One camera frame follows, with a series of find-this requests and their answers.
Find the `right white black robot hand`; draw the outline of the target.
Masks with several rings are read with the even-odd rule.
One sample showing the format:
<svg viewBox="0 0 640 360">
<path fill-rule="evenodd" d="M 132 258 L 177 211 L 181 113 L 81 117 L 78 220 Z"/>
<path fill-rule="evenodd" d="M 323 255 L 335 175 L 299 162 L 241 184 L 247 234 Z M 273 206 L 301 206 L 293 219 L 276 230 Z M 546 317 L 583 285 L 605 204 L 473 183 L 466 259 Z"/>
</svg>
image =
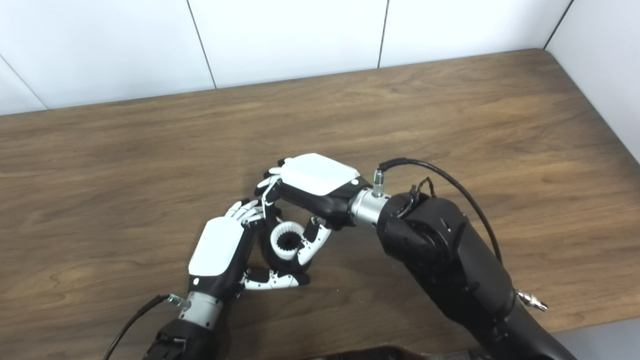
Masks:
<svg viewBox="0 0 640 360">
<path fill-rule="evenodd" d="M 357 169 L 318 153 L 279 160 L 254 188 L 270 230 L 262 251 L 266 262 L 277 270 L 305 272 L 329 235 L 356 226 L 352 205 L 370 188 Z M 307 224 L 281 219 L 280 200 L 309 212 Z"/>
</svg>

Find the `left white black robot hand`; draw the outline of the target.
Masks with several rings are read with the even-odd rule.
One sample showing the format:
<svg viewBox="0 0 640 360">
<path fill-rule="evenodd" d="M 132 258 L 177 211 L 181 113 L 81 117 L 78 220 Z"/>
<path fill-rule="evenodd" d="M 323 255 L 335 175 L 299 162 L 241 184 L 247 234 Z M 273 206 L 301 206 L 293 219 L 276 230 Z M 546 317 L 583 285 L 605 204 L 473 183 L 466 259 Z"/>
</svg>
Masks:
<svg viewBox="0 0 640 360">
<path fill-rule="evenodd" d="M 310 275 L 249 266 L 257 234 L 265 228 L 260 200 L 242 199 L 222 216 L 210 219 L 199 237 L 189 265 L 188 292 L 211 296 L 221 303 L 251 291 L 306 286 Z"/>
</svg>

